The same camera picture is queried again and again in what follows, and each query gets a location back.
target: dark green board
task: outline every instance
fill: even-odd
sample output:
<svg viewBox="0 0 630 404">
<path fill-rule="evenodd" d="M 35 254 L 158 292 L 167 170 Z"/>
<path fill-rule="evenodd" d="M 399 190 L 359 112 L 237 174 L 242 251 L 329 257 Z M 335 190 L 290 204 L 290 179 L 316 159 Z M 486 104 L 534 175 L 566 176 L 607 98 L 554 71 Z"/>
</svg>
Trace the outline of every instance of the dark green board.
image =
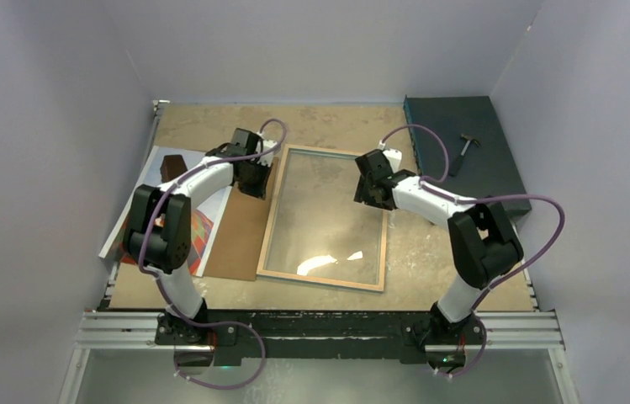
<svg viewBox="0 0 630 404">
<path fill-rule="evenodd" d="M 440 187 L 476 198 L 526 193 L 489 97 L 406 98 L 404 111 L 408 123 L 424 125 L 441 137 L 451 162 L 463 150 L 462 133 L 480 141 L 480 147 L 469 147 L 458 176 L 447 178 Z M 410 135 L 419 174 L 440 178 L 444 165 L 438 142 L 424 130 L 412 129 Z M 531 209 L 528 200 L 503 205 L 513 219 Z"/>
</svg>

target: hammer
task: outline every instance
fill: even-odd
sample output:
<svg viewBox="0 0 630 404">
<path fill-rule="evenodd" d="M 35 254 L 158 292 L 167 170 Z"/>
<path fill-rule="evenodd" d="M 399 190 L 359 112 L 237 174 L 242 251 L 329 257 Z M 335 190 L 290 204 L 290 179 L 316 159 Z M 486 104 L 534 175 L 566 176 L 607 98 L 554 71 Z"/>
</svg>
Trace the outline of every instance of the hammer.
<svg viewBox="0 0 630 404">
<path fill-rule="evenodd" d="M 466 155 L 466 151 L 469 149 L 470 144 L 473 143 L 476 146 L 480 147 L 480 142 L 478 141 L 478 139 L 472 136 L 466 136 L 462 133 L 461 139 L 466 141 L 466 146 L 463 147 L 461 154 L 456 156 L 456 159 L 453 160 L 453 164 L 451 164 L 451 167 L 448 169 L 448 175 L 450 175 L 451 177 L 455 177 L 456 175 L 458 175 L 458 171 L 460 171 L 461 166 L 463 165 L 463 157 Z"/>
</svg>

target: picture frame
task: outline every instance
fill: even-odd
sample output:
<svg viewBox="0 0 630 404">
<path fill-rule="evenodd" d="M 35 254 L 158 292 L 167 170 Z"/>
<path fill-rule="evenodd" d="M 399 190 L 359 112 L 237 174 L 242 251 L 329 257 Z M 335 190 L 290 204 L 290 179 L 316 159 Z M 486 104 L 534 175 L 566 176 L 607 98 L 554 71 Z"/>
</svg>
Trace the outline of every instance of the picture frame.
<svg viewBox="0 0 630 404">
<path fill-rule="evenodd" d="M 384 291 L 388 214 L 353 201 L 360 155 L 283 147 L 257 275 Z"/>
</svg>

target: black metal base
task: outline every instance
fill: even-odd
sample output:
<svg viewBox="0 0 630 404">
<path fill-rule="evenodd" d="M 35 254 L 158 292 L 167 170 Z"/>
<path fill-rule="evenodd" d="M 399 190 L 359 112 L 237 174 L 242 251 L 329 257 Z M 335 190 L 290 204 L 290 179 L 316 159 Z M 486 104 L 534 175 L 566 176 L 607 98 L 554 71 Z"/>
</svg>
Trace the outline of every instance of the black metal base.
<svg viewBox="0 0 630 404">
<path fill-rule="evenodd" d="M 402 364 L 445 367 L 452 353 L 427 353 L 426 345 L 481 344 L 482 327 L 469 319 L 443 332 L 429 311 L 252 311 L 208 310 L 208 322 L 244 322 L 264 339 L 268 358 L 398 359 Z M 194 328 L 165 313 L 159 317 L 155 343 L 208 343 L 208 329 Z M 239 365 L 259 357 L 255 336 L 243 327 L 214 327 L 214 365 Z"/>
</svg>

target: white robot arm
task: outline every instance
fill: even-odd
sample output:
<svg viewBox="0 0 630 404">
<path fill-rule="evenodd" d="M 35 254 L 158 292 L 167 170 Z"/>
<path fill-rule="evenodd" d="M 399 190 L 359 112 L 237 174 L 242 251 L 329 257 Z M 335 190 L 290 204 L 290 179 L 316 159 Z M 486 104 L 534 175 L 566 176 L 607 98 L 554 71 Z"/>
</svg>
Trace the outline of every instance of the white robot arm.
<svg viewBox="0 0 630 404">
<path fill-rule="evenodd" d="M 446 229 L 451 237 L 453 261 L 458 272 L 446 294 L 431 308 L 442 331 L 463 323 L 489 284 L 507 274 L 523 257 L 522 247 L 500 203 L 464 206 L 445 189 L 427 185 L 444 199 L 421 187 L 421 178 L 407 170 L 394 170 L 400 152 L 375 149 L 356 160 L 360 179 L 355 202 L 380 209 L 416 213 Z M 488 231 L 481 239 L 479 230 Z"/>
<path fill-rule="evenodd" d="M 230 143 L 207 153 L 199 169 L 186 172 L 158 187 L 141 185 L 134 192 L 124 231 L 124 249 L 136 258 L 156 202 L 169 189 L 172 190 L 159 212 L 163 226 L 154 226 L 149 236 L 145 266 L 147 271 L 160 279 L 166 295 L 188 318 L 196 318 L 204 308 L 204 299 L 193 286 L 187 265 L 191 248 L 191 207 L 201 205 L 212 194 L 233 183 L 238 183 L 244 194 L 264 198 L 273 154 L 251 160 L 228 161 L 276 145 L 276 141 L 265 140 L 260 134 L 238 129 Z M 167 310 L 174 316 L 177 314 L 170 306 Z"/>
</svg>

